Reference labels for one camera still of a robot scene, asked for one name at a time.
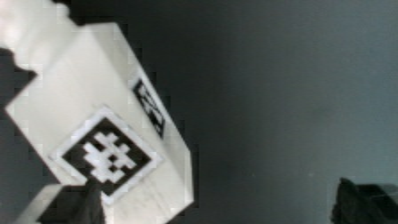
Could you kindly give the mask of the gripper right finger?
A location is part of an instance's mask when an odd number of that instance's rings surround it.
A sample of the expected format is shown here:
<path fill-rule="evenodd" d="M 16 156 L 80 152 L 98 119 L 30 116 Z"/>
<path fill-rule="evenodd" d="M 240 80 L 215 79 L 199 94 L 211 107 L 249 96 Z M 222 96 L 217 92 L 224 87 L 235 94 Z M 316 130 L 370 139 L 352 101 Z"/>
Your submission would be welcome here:
<path fill-rule="evenodd" d="M 398 224 L 398 186 L 339 179 L 332 224 Z"/>

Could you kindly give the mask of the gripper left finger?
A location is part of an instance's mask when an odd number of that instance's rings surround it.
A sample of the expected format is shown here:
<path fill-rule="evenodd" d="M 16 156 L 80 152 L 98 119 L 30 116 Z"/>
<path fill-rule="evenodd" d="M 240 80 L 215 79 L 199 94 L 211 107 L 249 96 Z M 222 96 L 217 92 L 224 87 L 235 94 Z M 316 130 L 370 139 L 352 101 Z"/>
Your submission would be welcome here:
<path fill-rule="evenodd" d="M 98 182 L 46 185 L 14 224 L 107 224 Z"/>

